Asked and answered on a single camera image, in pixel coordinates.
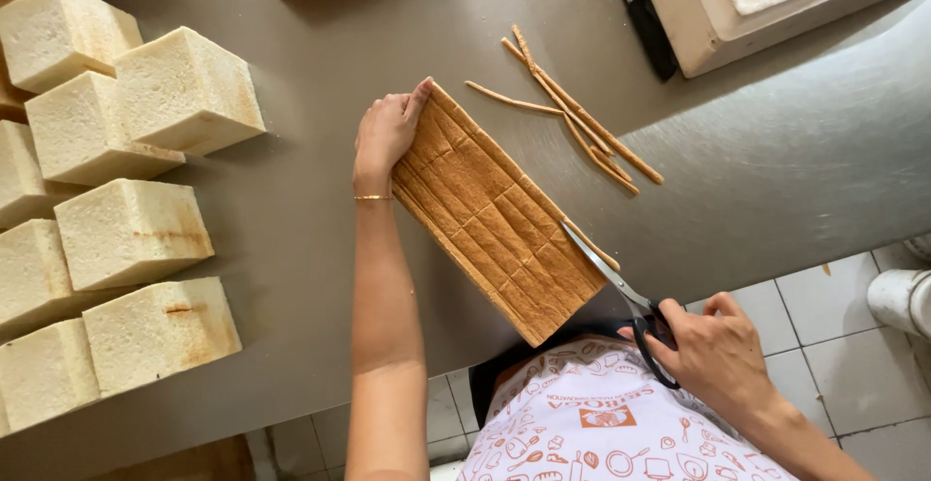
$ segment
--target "black knife handle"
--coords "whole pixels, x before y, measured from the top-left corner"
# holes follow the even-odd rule
[[[637,30],[653,70],[657,72],[660,80],[668,81],[679,69],[679,62],[676,61],[676,54],[672,51],[663,24],[659,22],[653,1],[630,0],[627,3],[627,14]]]

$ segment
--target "woman's left hand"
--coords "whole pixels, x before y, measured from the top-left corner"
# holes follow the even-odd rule
[[[413,143],[417,120],[433,90],[427,78],[411,94],[375,100],[358,125],[353,186],[356,195],[387,195],[391,170]]]

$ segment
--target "stainless steel table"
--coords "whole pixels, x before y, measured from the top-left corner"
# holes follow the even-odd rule
[[[620,0],[107,0],[252,64],[269,133],[164,176],[193,185],[245,350],[0,440],[0,478],[77,479],[349,398],[355,127],[433,75],[650,296],[691,301],[931,227],[931,0],[889,0],[697,80],[659,84]],[[658,168],[636,199],[498,43],[534,57]],[[430,372],[518,339],[407,213]],[[615,314],[598,297],[583,315]]]

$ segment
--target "scissor blade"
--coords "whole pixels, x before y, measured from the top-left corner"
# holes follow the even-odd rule
[[[562,229],[565,230],[567,234],[569,234],[569,239],[573,240],[576,246],[582,250],[582,253],[586,255],[588,260],[591,261],[593,265],[595,265],[599,272],[601,272],[601,275],[603,275],[608,280],[608,282],[611,283],[614,288],[616,288],[618,292],[621,293],[621,295],[627,299],[630,299],[630,302],[636,304],[641,310],[646,309],[647,312],[650,311],[650,302],[646,299],[646,297],[643,297],[631,290],[630,287],[627,286],[626,281],[624,281],[624,278],[622,278],[611,267],[609,267],[608,264],[604,262],[604,259],[601,259],[598,254],[595,254],[595,251],[593,251],[591,248],[588,248],[588,245],[585,244],[583,240],[579,239],[579,237],[575,232],[573,232],[571,228],[569,228],[562,221],[560,221],[560,224],[562,225]]]

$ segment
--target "hand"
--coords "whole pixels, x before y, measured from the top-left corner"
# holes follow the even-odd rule
[[[741,419],[778,404],[781,396],[766,373],[760,337],[730,294],[711,297],[704,315],[685,311],[673,299],[659,308],[679,350],[669,349],[650,334],[646,334],[647,347],[682,388],[738,428]],[[722,316],[715,317],[716,312]],[[634,339],[630,327],[617,332]]]
[[[411,94],[388,94],[375,100],[358,124],[353,185],[359,192],[386,195],[391,170],[413,143],[417,120],[433,90],[427,78]]]

